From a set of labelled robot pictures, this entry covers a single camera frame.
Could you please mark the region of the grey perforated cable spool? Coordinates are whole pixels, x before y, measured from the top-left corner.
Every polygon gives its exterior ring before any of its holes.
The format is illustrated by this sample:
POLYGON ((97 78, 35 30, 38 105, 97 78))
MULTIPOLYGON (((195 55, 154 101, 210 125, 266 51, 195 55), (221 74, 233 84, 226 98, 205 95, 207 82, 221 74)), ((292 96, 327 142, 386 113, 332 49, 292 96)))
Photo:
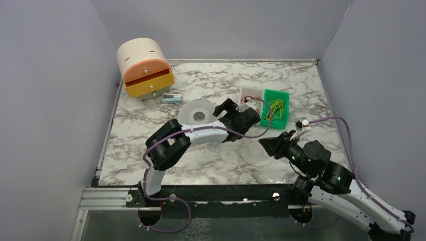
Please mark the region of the grey perforated cable spool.
POLYGON ((182 125, 209 124, 218 118, 213 115, 215 103, 205 99, 190 100, 178 112, 177 121, 182 125))

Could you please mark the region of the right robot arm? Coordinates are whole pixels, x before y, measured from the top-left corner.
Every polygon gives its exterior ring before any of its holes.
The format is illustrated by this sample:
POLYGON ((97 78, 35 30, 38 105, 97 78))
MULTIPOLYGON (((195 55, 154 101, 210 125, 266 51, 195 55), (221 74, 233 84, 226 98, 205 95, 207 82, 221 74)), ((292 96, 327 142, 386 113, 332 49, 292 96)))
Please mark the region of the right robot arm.
POLYGON ((260 145, 275 159, 286 158, 303 174, 290 193, 302 202, 319 205, 351 221, 367 232, 370 240, 410 240, 415 214, 375 199, 352 171, 331 161, 331 151, 319 141, 298 144, 294 131, 262 138, 260 145))

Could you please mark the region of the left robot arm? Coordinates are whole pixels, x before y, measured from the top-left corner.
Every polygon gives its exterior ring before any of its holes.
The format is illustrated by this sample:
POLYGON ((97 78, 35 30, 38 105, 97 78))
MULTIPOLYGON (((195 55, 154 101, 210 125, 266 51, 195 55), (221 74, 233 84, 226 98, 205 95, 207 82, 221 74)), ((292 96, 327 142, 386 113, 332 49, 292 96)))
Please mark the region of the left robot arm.
POLYGON ((184 125, 177 119, 166 122, 145 142, 143 159, 147 163, 140 181, 142 193, 151 199, 161 190, 166 170, 173 167, 192 146, 235 142, 247 138, 248 130, 261 120, 256 110, 259 98, 244 97, 244 103, 236 104, 226 99, 214 108, 213 115, 225 115, 209 124, 184 125))

